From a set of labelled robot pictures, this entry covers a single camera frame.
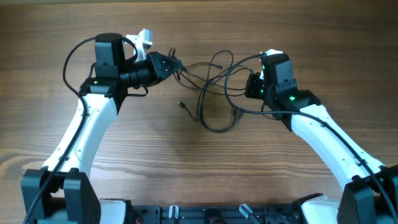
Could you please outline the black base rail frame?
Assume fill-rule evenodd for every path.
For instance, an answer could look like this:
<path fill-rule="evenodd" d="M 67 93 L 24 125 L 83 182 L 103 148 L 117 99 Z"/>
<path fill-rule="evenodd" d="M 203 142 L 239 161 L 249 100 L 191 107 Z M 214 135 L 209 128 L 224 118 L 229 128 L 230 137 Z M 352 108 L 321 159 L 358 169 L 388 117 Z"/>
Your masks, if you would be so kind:
<path fill-rule="evenodd" d="M 129 207 L 125 222 L 132 224 L 300 224 L 307 221 L 298 205 L 282 203 L 265 206 L 242 204 L 220 207 L 135 205 Z"/>

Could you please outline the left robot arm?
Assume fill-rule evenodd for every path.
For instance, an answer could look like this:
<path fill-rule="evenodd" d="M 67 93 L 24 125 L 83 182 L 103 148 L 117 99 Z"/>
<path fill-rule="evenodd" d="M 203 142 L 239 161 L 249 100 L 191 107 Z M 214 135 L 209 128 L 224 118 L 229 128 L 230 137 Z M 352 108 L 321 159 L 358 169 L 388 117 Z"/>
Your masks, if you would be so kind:
<path fill-rule="evenodd" d="M 59 145 L 39 169 L 25 171 L 25 223 L 142 223 L 130 200 L 100 199 L 90 172 L 100 142 L 129 89 L 147 90 L 182 68 L 180 60 L 151 52 L 153 33 L 104 33 L 91 38 L 96 60 L 79 89 L 78 106 Z"/>

